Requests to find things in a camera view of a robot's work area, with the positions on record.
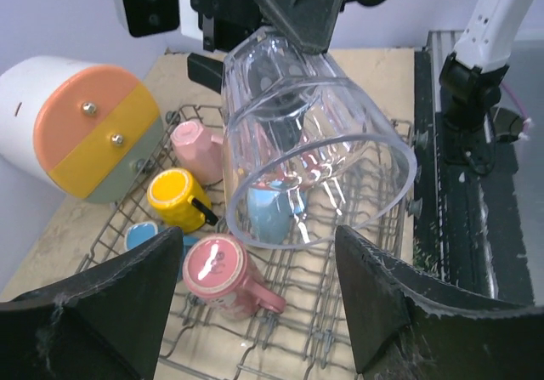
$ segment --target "transparent pitcher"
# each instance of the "transparent pitcher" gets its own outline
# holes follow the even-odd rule
[[[223,81],[225,217],[246,244],[328,241],[410,189],[414,153],[329,54],[263,27],[226,56]]]

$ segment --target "light blue mug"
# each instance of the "light blue mug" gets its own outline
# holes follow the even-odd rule
[[[302,213],[306,207],[304,194],[300,199],[293,204],[285,191],[250,188],[247,213],[255,238],[269,244],[281,244],[289,235],[292,215]]]
[[[154,221],[144,221],[143,223],[131,225],[125,235],[125,249],[130,251],[164,230],[163,226],[158,226]],[[184,264],[185,255],[197,241],[198,238],[196,237],[184,235],[184,249],[181,255],[181,264],[179,265],[178,282],[183,279],[181,266]]]

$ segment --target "white canister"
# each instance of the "white canister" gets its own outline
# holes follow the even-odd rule
[[[75,197],[119,199],[161,136],[155,100],[121,67],[39,56],[0,76],[0,155]]]

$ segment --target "round container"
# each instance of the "round container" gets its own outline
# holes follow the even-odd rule
[[[234,236],[256,247],[312,246],[339,224],[364,227],[410,189],[414,153],[330,55],[300,54],[262,28],[224,63],[225,218]],[[255,189],[286,196],[281,242],[259,234]]]
[[[162,132],[150,92],[120,67],[37,56],[0,75],[0,155],[80,199],[120,199]]]

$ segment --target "yellow mug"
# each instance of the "yellow mug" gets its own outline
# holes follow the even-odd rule
[[[204,189],[188,170],[179,167],[153,178],[147,188],[147,201],[165,223],[177,225],[185,233],[200,229],[204,223],[218,222]]]

